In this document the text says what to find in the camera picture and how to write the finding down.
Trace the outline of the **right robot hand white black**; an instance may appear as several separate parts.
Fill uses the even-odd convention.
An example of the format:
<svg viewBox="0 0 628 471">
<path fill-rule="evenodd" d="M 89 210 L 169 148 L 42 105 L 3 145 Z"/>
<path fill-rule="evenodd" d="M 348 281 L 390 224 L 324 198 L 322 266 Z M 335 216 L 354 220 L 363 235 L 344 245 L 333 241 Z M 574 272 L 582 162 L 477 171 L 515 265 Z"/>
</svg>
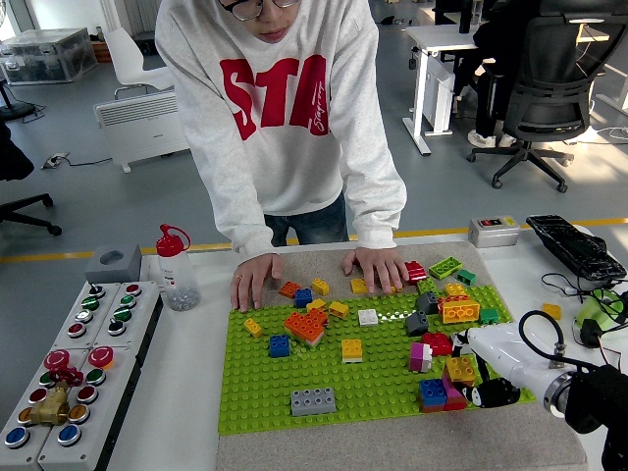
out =
<svg viewBox="0 0 628 471">
<path fill-rule="evenodd" d="M 564 416 L 574 370 L 564 358 L 564 344 L 555 346 L 556 359 L 544 358 L 548 347 L 542 344 L 536 353 L 514 323 L 471 328 L 451 338 L 453 354 L 474 352 L 482 374 L 475 387 L 456 386 L 467 400 L 483 408 L 500 407 L 517 402 L 528 389 L 547 411 Z"/>
</svg>

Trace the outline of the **person's right hand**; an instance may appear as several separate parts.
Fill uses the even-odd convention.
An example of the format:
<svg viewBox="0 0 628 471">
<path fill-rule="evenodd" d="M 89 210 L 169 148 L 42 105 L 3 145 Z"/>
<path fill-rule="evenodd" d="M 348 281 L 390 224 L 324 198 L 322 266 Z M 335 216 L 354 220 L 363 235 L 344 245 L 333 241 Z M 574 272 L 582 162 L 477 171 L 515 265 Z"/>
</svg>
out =
<svg viewBox="0 0 628 471">
<path fill-rule="evenodd" d="M 260 308 L 266 279 L 279 281 L 284 268 L 284 259 L 278 253 L 265 253 L 240 263 L 230 286 L 232 309 L 246 312 Z"/>
</svg>

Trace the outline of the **person's left hand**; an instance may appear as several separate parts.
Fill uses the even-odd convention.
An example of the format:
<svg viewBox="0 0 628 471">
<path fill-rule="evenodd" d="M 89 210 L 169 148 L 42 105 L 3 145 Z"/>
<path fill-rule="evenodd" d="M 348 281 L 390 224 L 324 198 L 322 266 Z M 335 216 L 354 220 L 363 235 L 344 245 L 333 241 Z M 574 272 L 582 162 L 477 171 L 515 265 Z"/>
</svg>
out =
<svg viewBox="0 0 628 471">
<path fill-rule="evenodd" d="M 403 282 L 409 281 L 407 268 L 395 248 L 357 247 L 349 250 L 341 262 L 346 276 L 352 273 L 355 264 L 362 269 L 369 293 L 375 291 L 376 280 L 379 280 L 384 293 L 391 293 L 391 286 L 402 288 Z"/>
</svg>

